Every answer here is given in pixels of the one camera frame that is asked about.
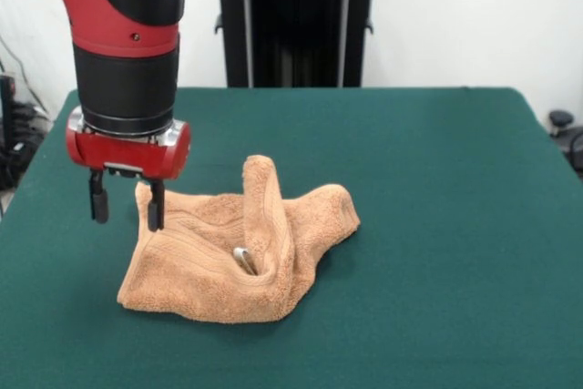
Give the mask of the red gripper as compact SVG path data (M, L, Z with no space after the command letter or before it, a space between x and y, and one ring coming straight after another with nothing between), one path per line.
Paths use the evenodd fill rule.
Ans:
M166 131L154 136L111 137L91 130L81 107L75 107L66 123L66 150L77 165L91 168L88 184L92 220L99 224L108 221L108 196L102 170L113 169L151 179L148 229L162 230L165 186L160 179L179 177L188 160L190 140L189 124L179 120L173 120Z

